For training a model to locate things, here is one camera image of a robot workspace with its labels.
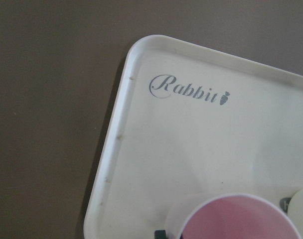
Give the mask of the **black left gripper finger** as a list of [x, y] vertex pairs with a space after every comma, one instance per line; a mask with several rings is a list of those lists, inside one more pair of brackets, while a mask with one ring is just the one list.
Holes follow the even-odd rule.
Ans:
[[167, 239], [165, 230], [156, 230], [154, 232], [154, 239]]

